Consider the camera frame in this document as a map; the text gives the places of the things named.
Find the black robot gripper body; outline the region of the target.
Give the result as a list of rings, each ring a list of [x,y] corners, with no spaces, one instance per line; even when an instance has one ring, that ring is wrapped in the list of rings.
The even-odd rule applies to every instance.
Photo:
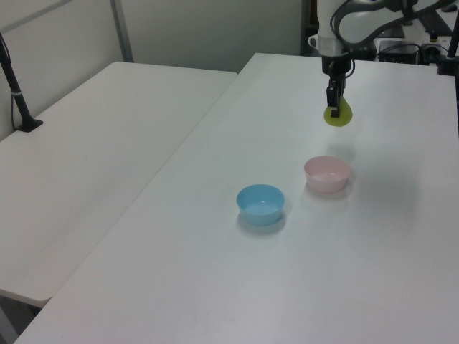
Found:
[[[321,57],[321,69],[329,77],[346,77],[354,73],[355,61],[350,54],[334,57],[324,55]]]

